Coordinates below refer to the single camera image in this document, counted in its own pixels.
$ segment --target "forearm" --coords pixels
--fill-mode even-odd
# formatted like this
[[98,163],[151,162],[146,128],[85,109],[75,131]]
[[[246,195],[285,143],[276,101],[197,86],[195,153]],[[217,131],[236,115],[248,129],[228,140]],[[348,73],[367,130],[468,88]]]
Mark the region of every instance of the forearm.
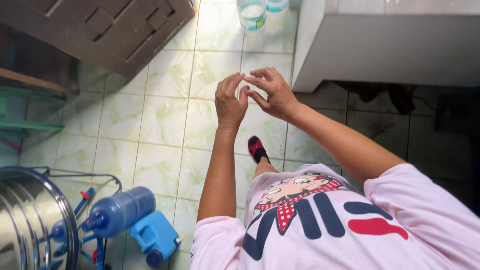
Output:
[[401,163],[392,154],[359,132],[301,105],[290,121],[313,138],[350,176],[361,185]]
[[215,216],[236,216],[235,160],[237,130],[217,129],[212,157],[200,198],[197,222]]

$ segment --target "water bottle cap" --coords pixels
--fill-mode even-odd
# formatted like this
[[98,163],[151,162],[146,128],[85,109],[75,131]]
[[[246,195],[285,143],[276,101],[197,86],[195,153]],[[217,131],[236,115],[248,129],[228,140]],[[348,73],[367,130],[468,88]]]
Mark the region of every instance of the water bottle cap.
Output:
[[156,249],[149,251],[147,253],[146,261],[151,268],[158,268],[163,262],[163,254]]

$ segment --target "plastic water bottle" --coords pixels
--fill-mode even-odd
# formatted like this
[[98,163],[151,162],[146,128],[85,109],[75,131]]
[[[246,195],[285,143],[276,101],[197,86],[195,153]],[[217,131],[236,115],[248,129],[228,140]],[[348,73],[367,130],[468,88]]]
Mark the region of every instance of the plastic water bottle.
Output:
[[155,207],[153,193],[139,186],[95,203],[82,230],[93,230],[98,237],[112,238],[152,213]]
[[290,0],[268,0],[267,10],[269,12],[280,12],[288,7]]
[[246,35],[257,36],[264,31],[266,0],[237,0],[237,9]]

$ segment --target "red polka dot bandana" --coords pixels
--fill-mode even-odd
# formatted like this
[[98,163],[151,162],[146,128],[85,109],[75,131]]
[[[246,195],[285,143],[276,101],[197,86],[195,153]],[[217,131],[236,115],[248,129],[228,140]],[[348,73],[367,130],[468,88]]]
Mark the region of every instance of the red polka dot bandana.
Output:
[[[326,175],[317,176],[317,178],[323,178],[323,177],[326,177]],[[343,185],[338,180],[332,180],[326,185],[320,186],[316,189],[312,189],[306,193],[300,194],[295,198],[282,200],[272,204],[257,205],[255,208],[260,210],[268,210],[272,207],[278,206],[276,210],[276,221],[277,221],[278,231],[280,232],[281,235],[284,235],[293,217],[295,217],[297,214],[295,211],[295,203],[298,202],[298,200],[314,193],[327,192],[332,190],[345,190],[344,188],[342,188],[342,186]]]

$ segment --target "blue plastic bottle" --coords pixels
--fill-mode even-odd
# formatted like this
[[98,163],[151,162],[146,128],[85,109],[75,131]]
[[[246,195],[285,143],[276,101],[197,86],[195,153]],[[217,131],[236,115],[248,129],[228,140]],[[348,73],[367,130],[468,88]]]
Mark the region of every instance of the blue plastic bottle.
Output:
[[155,207],[153,193],[146,187],[136,187],[95,203],[82,230],[93,230],[98,237],[112,238],[152,213]]

